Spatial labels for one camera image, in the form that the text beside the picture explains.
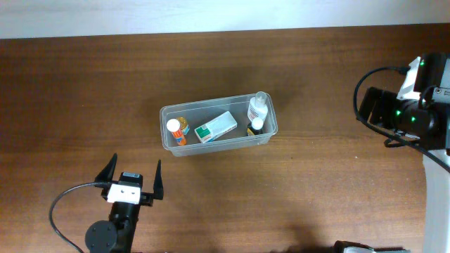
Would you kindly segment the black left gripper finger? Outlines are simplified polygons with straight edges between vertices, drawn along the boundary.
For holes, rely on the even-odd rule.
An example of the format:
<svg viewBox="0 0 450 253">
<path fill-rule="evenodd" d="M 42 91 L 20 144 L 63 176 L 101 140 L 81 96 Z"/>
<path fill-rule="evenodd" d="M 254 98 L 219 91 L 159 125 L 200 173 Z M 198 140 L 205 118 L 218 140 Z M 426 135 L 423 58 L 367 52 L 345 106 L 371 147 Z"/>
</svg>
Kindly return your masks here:
<svg viewBox="0 0 450 253">
<path fill-rule="evenodd" d="M 155 179 L 153 183 L 153 199 L 162 200 L 164 197 L 164 186 L 162 182 L 162 161 L 158 160 Z"/>
<path fill-rule="evenodd" d="M 117 153 L 114 153 L 110 161 L 101 170 L 101 172 L 94 179 L 95 182 L 111 182 L 113 179 L 113 174 L 115 171 L 115 166 L 117 164 Z"/>
</svg>

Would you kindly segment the orange tube white cap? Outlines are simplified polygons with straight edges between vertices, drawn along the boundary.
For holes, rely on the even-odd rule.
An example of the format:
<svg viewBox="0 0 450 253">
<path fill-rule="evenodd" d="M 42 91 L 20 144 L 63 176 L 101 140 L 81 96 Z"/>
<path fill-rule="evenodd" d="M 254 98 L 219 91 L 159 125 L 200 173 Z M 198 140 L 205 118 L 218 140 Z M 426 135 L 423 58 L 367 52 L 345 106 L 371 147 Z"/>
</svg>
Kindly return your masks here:
<svg viewBox="0 0 450 253">
<path fill-rule="evenodd" d="M 184 136 L 183 131 L 181 130 L 181 123 L 178 119 L 170 119 L 166 123 L 166 127 L 168 131 L 174 137 L 176 143 L 180 146 L 186 145 L 186 138 Z"/>
</svg>

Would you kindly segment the small jar gold lid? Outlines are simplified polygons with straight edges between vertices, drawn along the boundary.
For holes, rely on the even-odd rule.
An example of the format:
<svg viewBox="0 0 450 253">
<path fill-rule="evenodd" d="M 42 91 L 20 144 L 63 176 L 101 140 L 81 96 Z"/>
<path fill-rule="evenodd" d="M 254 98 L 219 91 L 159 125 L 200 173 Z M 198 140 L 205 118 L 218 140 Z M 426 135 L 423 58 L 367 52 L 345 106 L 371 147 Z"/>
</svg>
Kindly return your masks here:
<svg viewBox="0 0 450 253">
<path fill-rule="evenodd" d="M 177 120 L 180 123 L 180 129 L 181 129 L 183 135 L 186 136 L 190 130 L 187 120 L 184 117 L 177 117 Z"/>
</svg>

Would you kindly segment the white green medicine box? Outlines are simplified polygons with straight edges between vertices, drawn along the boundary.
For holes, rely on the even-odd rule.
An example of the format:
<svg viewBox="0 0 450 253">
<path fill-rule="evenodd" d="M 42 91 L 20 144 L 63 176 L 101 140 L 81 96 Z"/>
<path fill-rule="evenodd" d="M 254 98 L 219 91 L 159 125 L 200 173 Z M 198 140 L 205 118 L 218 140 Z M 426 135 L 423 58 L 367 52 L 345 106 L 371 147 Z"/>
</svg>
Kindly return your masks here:
<svg viewBox="0 0 450 253">
<path fill-rule="evenodd" d="M 209 143 L 237 127 L 237 121 L 229 111 L 194 129 L 201 143 Z"/>
</svg>

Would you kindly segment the dark bottle white cap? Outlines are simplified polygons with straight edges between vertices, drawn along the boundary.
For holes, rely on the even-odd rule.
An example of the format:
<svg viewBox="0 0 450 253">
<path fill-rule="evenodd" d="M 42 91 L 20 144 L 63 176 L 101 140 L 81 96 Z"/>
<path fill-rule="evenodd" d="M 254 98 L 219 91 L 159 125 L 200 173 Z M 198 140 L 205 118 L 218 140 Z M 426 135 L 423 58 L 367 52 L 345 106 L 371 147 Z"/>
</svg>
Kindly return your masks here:
<svg viewBox="0 0 450 253">
<path fill-rule="evenodd" d="M 249 123 L 247 126 L 247 135 L 248 136 L 260 135 L 263 132 L 263 126 L 264 121 L 261 118 L 259 117 L 254 118 L 251 121 L 251 123 Z"/>
</svg>

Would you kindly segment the white plastic bottle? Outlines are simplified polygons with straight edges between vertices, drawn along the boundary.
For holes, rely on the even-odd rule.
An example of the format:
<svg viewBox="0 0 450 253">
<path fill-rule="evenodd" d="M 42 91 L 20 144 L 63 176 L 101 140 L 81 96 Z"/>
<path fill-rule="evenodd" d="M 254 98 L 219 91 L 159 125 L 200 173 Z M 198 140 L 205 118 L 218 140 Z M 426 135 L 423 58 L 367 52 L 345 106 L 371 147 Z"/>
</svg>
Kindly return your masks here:
<svg viewBox="0 0 450 253">
<path fill-rule="evenodd" d="M 268 114 L 268 106 L 266 104 L 267 94 L 259 91 L 250 99 L 247 117 L 252 122 L 255 118 L 260 118 L 263 122 Z"/>
</svg>

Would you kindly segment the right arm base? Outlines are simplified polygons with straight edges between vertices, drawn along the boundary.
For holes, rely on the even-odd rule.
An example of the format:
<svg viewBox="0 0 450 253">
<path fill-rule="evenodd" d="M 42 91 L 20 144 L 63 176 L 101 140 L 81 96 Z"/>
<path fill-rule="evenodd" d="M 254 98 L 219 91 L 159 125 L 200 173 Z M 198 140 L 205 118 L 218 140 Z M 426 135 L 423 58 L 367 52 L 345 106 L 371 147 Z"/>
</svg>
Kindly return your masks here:
<svg viewBox="0 0 450 253">
<path fill-rule="evenodd" d="M 411 253 L 402 247 L 374 248 L 357 242 L 336 241 L 332 253 Z"/>
</svg>

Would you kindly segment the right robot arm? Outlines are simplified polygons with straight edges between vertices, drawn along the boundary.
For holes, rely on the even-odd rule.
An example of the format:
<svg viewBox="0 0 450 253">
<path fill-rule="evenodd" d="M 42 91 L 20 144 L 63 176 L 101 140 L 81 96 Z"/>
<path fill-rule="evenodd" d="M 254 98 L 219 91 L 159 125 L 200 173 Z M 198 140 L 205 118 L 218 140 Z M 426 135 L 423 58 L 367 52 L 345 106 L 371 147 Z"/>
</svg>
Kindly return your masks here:
<svg viewBox="0 0 450 253">
<path fill-rule="evenodd" d="M 375 87 L 354 101 L 356 119 L 386 138 L 387 148 L 423 155 L 426 181 L 424 252 L 449 251 L 449 54 L 425 53 L 394 71 L 396 93 Z"/>
</svg>

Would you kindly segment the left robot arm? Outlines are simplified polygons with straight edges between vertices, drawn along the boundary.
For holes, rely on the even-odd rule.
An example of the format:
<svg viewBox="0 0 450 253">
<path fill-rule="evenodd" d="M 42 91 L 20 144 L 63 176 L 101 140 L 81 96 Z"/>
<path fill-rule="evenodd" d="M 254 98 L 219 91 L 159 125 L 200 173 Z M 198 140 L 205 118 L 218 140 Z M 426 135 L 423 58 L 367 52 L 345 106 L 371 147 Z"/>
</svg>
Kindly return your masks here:
<svg viewBox="0 0 450 253">
<path fill-rule="evenodd" d="M 107 220 L 93 223 L 86 231 L 84 241 L 90 252 L 130 252 L 140 208 L 151 207 L 154 200 L 164 197 L 160 162 L 157 164 L 151 193 L 142 191 L 143 176 L 140 174 L 123 172 L 114 181 L 116 163 L 117 155 L 114 154 L 94 179 L 95 183 L 100 184 L 101 196 L 112 207 Z"/>
</svg>

